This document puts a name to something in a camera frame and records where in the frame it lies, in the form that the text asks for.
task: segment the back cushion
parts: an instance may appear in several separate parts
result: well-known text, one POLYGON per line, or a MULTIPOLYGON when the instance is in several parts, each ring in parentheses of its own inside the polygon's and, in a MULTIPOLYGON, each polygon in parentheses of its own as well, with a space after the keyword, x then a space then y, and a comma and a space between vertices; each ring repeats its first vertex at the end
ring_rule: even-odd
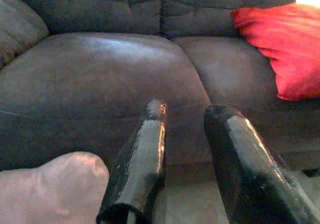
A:
POLYGON ((161 0, 23 0, 52 34, 117 32, 158 34, 161 0))
POLYGON ((163 0, 161 32, 181 36, 234 36, 231 10, 240 7, 273 7, 296 0, 163 0))

